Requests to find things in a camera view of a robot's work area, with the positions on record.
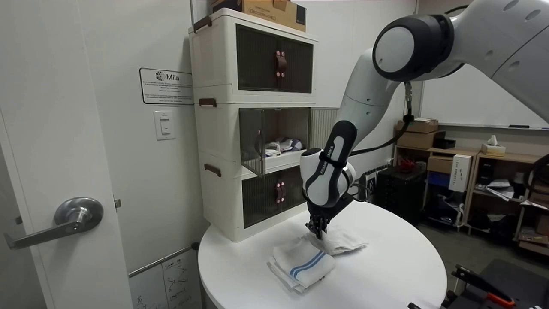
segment white door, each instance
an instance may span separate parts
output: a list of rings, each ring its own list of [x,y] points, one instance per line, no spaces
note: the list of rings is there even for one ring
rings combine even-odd
[[[96,229],[30,248],[46,306],[132,308],[75,0],[0,4],[0,148],[0,181],[10,183],[27,236],[54,227],[68,198],[102,205]]]

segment robotic arm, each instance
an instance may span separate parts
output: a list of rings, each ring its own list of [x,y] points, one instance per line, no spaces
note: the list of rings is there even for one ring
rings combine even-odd
[[[303,195],[317,238],[350,202],[351,150],[379,124],[399,83],[476,68],[549,123],[549,2],[475,0],[458,18],[411,16],[387,25],[360,56],[324,150],[301,157]]]

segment white towel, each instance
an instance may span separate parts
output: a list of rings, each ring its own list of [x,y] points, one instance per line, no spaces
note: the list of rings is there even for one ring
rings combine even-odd
[[[350,255],[365,248],[365,241],[358,236],[343,232],[336,227],[329,227],[327,234],[322,232],[322,241],[315,239],[312,234],[308,234],[308,239],[315,248],[329,253],[331,256]]]
[[[274,248],[267,265],[289,291],[301,294],[334,268],[334,260],[300,238]]]

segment blue stripe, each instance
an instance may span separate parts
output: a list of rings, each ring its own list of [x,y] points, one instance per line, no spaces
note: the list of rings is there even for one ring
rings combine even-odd
[[[324,251],[317,253],[308,263],[305,263],[305,265],[301,265],[301,267],[295,267],[295,268],[289,272],[289,275],[291,275],[293,279],[296,279],[296,275],[298,275],[300,272],[315,267],[324,256],[326,256]]]

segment metal door lever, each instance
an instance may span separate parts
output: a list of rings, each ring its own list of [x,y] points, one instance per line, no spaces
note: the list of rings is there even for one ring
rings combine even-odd
[[[37,232],[22,239],[13,239],[8,234],[3,234],[5,243],[10,250],[30,248],[36,244],[49,243],[61,239],[72,234],[82,234],[101,224],[102,207],[97,200],[78,196],[66,200],[54,212],[53,222],[56,227]]]

